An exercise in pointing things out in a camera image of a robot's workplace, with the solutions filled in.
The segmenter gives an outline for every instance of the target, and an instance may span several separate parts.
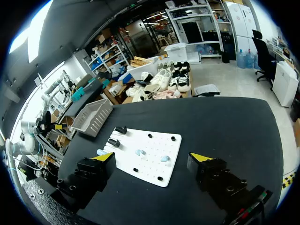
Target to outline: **ceiling light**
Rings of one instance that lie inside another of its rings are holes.
[[[156,15],[150,16],[150,17],[146,18],[146,20],[148,20],[148,19],[150,19],[150,18],[153,18],[153,17],[155,17],[155,16],[158,16],[158,15],[164,14],[164,13],[159,13],[159,14],[156,14]]]
[[[161,21],[161,20],[166,20],[166,19],[168,19],[168,17],[167,17],[167,18],[160,19],[160,20],[156,20],[155,22],[158,22],[158,21]]]
[[[39,41],[49,8],[53,0],[45,4],[32,18],[28,36],[28,60],[31,63],[38,56]]]
[[[28,28],[26,30],[23,30],[23,32],[13,40],[10,46],[9,53],[12,53],[26,41],[26,39],[28,38],[28,30]]]

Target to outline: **trash can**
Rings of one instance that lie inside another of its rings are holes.
[[[222,55],[222,62],[229,63],[229,53],[228,52],[221,52]]]
[[[290,117],[293,122],[296,122],[296,120],[300,118],[300,101],[296,98],[292,102]]]

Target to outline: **white refrigerator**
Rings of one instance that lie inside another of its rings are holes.
[[[248,49],[250,49],[253,54],[256,54],[257,50],[252,40],[252,30],[256,30],[256,24],[251,9],[234,2],[226,1],[225,4],[229,10],[229,17],[235,30],[237,52],[240,49],[243,52],[248,52]]]

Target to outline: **water bottle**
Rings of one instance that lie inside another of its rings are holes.
[[[245,55],[241,49],[236,58],[237,58],[238,67],[244,69],[245,68]]]
[[[260,67],[258,65],[258,52],[254,56],[254,68],[260,70]]]
[[[253,69],[254,66],[254,55],[251,53],[250,49],[246,55],[246,68]]]

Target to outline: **wall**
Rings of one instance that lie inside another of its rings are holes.
[[[251,8],[257,30],[262,33],[262,39],[272,39],[278,36],[277,25],[272,20],[268,10],[256,0],[243,0],[246,6]]]

